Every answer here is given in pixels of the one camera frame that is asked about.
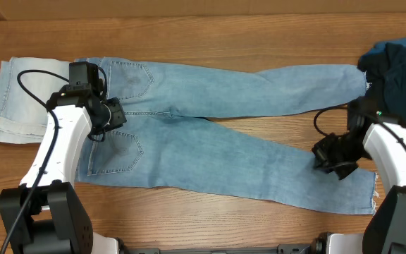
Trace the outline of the medium blue denim jeans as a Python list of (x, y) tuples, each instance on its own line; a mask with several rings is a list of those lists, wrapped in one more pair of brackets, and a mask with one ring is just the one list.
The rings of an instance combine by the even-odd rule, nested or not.
[(366, 91), (349, 64), (257, 73), (172, 63), (93, 58), (127, 121), (101, 143), (87, 141), (76, 179), (119, 187), (177, 187), (272, 200), (337, 214), (373, 214), (376, 175), (347, 178), (314, 168), (314, 155), (216, 123), (218, 118), (283, 116), (347, 103)]

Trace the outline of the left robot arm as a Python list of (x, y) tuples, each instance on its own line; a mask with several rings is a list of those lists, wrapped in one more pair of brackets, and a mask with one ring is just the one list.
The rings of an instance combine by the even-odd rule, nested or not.
[(73, 187), (86, 139), (101, 143), (125, 122), (118, 98), (108, 98), (104, 70), (86, 61), (70, 63), (65, 85), (43, 102), (20, 88), (47, 111), (46, 133), (35, 160), (17, 188), (3, 189), (0, 215), (6, 230), (1, 252), (22, 254), (126, 253), (119, 238), (93, 231)]

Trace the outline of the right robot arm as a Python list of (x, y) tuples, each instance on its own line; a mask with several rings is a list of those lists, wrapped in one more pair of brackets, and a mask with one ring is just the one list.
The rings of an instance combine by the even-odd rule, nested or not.
[(357, 160), (371, 159), (386, 197), (363, 234), (322, 234), (306, 253), (406, 254), (406, 126), (370, 98), (358, 97), (344, 109), (347, 133), (326, 134), (314, 145), (315, 167), (345, 179)]

